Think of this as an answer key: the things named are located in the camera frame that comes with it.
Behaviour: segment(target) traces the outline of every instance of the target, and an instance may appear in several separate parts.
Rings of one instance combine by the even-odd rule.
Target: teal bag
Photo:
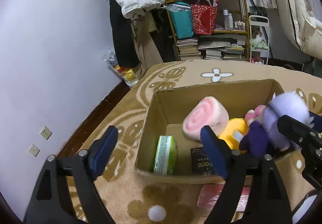
[[[190,6],[182,2],[176,4]],[[189,38],[194,35],[191,9],[188,11],[170,11],[170,16],[178,39]]]

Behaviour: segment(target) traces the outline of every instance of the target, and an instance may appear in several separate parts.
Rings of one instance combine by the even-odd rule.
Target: yellow item
[[[121,72],[121,74],[124,75],[128,81],[133,81],[135,79],[135,73],[131,68],[126,69],[125,71]]]
[[[218,138],[224,140],[232,150],[239,150],[239,143],[233,137],[235,131],[239,131],[243,136],[247,134],[248,126],[243,118],[229,120],[226,129]]]

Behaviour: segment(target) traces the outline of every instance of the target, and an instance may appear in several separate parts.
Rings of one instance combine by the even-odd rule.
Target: white flower pattern
[[[202,77],[211,77],[211,80],[213,82],[218,82],[220,81],[221,77],[229,77],[232,76],[233,74],[231,72],[228,73],[220,73],[220,70],[217,68],[213,69],[212,73],[203,73],[201,76]]]

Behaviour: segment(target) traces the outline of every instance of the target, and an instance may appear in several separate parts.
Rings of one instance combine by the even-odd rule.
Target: beige rug
[[[202,77],[203,73],[213,73],[214,76]],[[82,149],[89,148],[109,125],[114,125],[119,130],[119,141],[106,170],[95,182],[116,224],[197,224],[200,217],[209,214],[209,211],[196,206],[202,185],[151,182],[134,171],[137,146],[154,91],[205,83],[267,78],[276,79],[285,91],[297,91],[311,111],[322,112],[322,79],[306,73],[239,61],[193,60],[151,67],[82,146]],[[302,162],[300,169],[296,167],[298,160]],[[294,153],[278,161],[277,166],[293,209],[304,195],[313,189],[300,174],[304,168],[304,160],[300,153]],[[77,217],[86,220],[71,179],[69,185]],[[151,220],[149,215],[149,210],[157,205],[162,206],[166,214],[165,219],[159,222]]]

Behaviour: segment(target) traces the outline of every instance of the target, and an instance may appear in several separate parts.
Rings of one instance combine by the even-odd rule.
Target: red gift bag
[[[214,31],[219,1],[216,0],[216,7],[210,6],[208,2],[207,5],[200,5],[199,1],[191,5],[194,33],[210,35]]]

